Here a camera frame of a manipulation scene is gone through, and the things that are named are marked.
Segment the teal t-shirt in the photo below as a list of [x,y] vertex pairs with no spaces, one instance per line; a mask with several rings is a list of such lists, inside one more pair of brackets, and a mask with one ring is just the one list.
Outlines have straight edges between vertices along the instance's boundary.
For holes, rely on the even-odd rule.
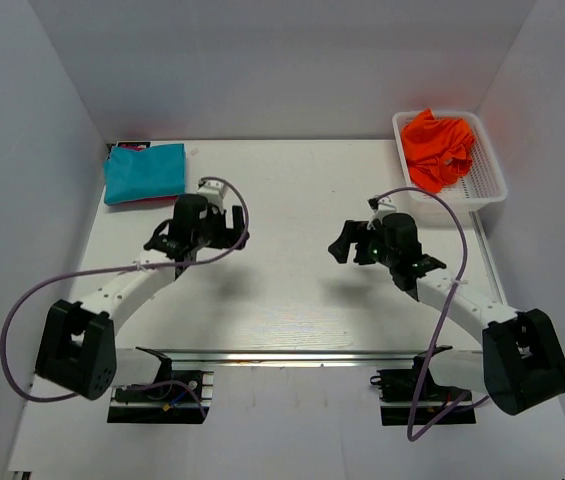
[[108,206],[173,198],[187,189],[186,150],[166,144],[133,150],[113,147],[103,165]]

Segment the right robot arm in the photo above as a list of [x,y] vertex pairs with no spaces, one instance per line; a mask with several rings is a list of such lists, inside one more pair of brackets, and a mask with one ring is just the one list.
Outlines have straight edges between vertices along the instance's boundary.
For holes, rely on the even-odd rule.
[[445,263],[423,252],[410,215],[348,220],[328,251],[340,264],[386,267],[399,290],[479,343],[472,351],[437,345],[431,354],[417,355],[416,396],[434,399],[448,388],[480,392],[514,416],[565,393],[565,355],[548,315],[498,303],[458,280]]

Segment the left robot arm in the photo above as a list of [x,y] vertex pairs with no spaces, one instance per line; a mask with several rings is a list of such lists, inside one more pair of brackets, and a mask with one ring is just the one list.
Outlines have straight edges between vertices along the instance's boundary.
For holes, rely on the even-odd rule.
[[116,335],[148,300],[198,264],[200,250],[243,248],[248,223],[244,204],[226,211],[203,195],[180,196],[172,217],[156,227],[132,265],[94,293],[51,306],[36,375],[90,400],[111,387],[135,385],[150,398],[167,396],[174,378],[168,358],[147,348],[119,349]]

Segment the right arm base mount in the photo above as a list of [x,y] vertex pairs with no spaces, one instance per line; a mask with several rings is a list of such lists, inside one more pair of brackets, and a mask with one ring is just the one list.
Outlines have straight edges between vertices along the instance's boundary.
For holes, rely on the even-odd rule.
[[[392,367],[377,370],[369,379],[376,388],[380,400],[380,416],[383,426],[406,426],[413,400],[413,394],[425,352],[418,353],[407,367]],[[436,383],[430,372],[426,373],[416,408],[414,425],[424,426],[453,401],[459,398],[462,390],[453,386]],[[476,414],[472,394],[469,393],[452,412],[441,419],[439,425],[474,425]]]

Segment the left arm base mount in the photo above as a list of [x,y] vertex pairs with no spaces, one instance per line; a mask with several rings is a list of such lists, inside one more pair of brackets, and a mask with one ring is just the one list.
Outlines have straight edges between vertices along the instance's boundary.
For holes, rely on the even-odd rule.
[[213,384],[212,371],[181,366],[163,351],[120,350],[107,422],[201,425],[211,408]]

